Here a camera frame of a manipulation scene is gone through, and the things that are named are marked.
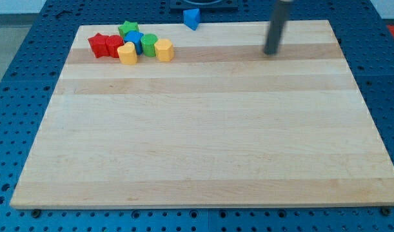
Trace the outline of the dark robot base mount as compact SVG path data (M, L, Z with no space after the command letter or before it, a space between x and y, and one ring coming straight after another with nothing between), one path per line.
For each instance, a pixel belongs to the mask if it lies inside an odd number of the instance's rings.
M239 0L169 0L169 8L174 10L237 10Z

